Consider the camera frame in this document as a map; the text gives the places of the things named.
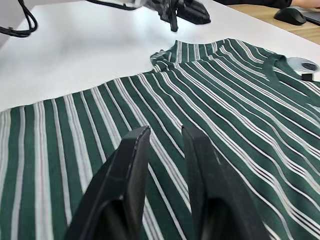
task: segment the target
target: white table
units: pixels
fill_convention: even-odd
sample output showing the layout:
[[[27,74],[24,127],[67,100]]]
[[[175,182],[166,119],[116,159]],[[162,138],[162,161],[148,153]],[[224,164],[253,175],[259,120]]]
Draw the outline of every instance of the white table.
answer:
[[[320,65],[320,45],[212,0],[202,2],[211,23],[179,19],[177,33],[146,8],[124,11],[89,2],[36,6],[32,13],[38,31],[26,39],[12,37],[0,49],[0,111],[149,71],[150,55],[176,39],[210,43],[235,38]]]

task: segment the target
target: hand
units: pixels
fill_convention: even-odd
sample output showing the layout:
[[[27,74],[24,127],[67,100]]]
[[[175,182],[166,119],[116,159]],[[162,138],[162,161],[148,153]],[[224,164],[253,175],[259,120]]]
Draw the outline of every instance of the hand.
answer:
[[[292,0],[291,6],[301,7],[306,9],[320,9],[320,0]]]

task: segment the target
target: black cable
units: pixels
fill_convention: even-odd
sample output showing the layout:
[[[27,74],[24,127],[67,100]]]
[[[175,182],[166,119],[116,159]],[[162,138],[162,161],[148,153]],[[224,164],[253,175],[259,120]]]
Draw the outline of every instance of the black cable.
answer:
[[[104,6],[109,6],[112,8],[117,8],[117,9],[123,9],[127,11],[135,10],[136,8],[134,7],[129,7],[126,6],[125,4],[120,5],[120,4],[115,4],[115,3],[110,3],[110,2],[105,2],[105,1],[98,1],[98,0],[86,0],[87,2],[94,3],[94,4],[100,4]],[[36,18],[32,15],[32,13],[29,11],[29,9],[26,7],[24,0],[18,0],[18,3],[20,4],[23,14],[27,20],[28,23],[28,30],[14,30],[12,27],[2,27],[0,26],[0,34],[5,34],[17,38],[26,38],[30,36],[35,30],[38,28],[38,22]]]
[[[29,11],[29,9],[26,7],[24,0],[18,0],[18,3],[20,4],[23,14],[28,22],[28,30],[14,30],[12,27],[1,27],[0,26],[0,33],[17,37],[17,38],[26,38],[30,36],[31,33],[33,33],[38,28],[38,23],[36,18],[32,15],[32,13]]]

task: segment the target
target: black computer mouse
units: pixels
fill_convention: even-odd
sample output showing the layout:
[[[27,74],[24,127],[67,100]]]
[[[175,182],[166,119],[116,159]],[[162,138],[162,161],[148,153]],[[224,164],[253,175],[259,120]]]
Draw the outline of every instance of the black computer mouse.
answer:
[[[292,7],[280,9],[274,15],[274,19],[298,26],[304,24],[307,21],[306,18],[301,14],[301,12]]]

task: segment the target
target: tape roll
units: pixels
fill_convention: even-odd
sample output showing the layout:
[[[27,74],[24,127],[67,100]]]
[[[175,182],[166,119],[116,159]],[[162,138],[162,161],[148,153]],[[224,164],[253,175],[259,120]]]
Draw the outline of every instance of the tape roll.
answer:
[[[293,70],[303,74],[313,74],[320,71],[319,65],[300,57],[290,57],[287,59],[287,63]]]

